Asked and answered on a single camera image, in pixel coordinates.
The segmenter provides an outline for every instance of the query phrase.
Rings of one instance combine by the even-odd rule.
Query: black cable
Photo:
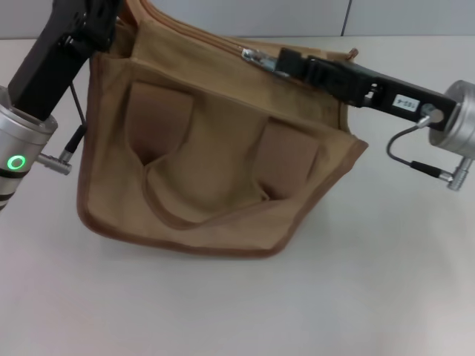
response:
[[[81,118],[81,124],[82,124],[82,126],[86,126],[86,119],[84,117],[84,113],[82,112],[81,104],[79,103],[79,99],[77,97],[76,88],[74,87],[74,83],[71,83],[69,88],[71,89],[71,93],[73,94],[74,102],[76,103],[76,108],[77,108],[77,111],[79,113],[79,117]]]
[[[416,171],[428,174],[431,177],[440,178],[442,173],[444,173],[444,171],[442,169],[434,167],[433,165],[426,165],[425,163],[421,163],[421,162],[417,162],[417,161],[409,162],[409,161],[406,161],[405,159],[402,159],[400,157],[395,156],[391,152],[391,148],[393,147],[393,143],[397,139],[403,137],[404,135],[410,134],[411,132],[414,132],[418,129],[420,129],[420,127],[416,125],[416,126],[413,126],[412,128],[408,128],[407,130],[401,131],[397,135],[393,136],[393,138],[390,139],[390,141],[388,142],[388,144],[386,146],[387,155],[389,157],[391,157],[392,159],[394,159],[395,161],[400,162],[403,165],[407,165],[407,166],[411,167],[412,169],[415,169]]]
[[[410,133],[412,133],[412,132],[414,132],[414,131],[416,131],[416,130],[418,130],[418,129],[419,129],[418,126],[413,126],[412,128],[408,128],[407,130],[401,131],[401,132],[398,133],[397,135],[393,136],[393,138],[391,138],[391,139],[389,140],[389,142],[388,142],[388,144],[387,144],[387,146],[386,146],[386,153],[387,153],[387,155],[388,155],[389,157],[391,157],[392,159],[394,159],[395,161],[400,162],[400,163],[402,163],[403,165],[408,165],[408,166],[410,167],[410,162],[409,162],[409,161],[406,161],[405,159],[402,159],[402,158],[399,158],[399,157],[395,156],[395,155],[391,152],[391,148],[393,147],[393,143],[394,143],[397,139],[399,139],[399,138],[401,138],[401,137],[403,137],[403,136],[405,136],[405,135],[407,135],[407,134],[410,134]]]

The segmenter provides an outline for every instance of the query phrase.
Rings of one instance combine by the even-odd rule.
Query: white table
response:
[[[475,82],[474,37],[287,39],[445,91]],[[6,85],[32,41],[0,42]],[[87,68],[76,79],[85,106]],[[58,154],[79,124],[71,94],[54,112]],[[268,260],[193,257],[99,237],[76,215],[69,177],[34,167],[0,218],[1,356],[472,356],[475,174],[459,194],[386,157],[410,125],[352,109],[370,148]],[[427,131],[397,144],[452,169]]]

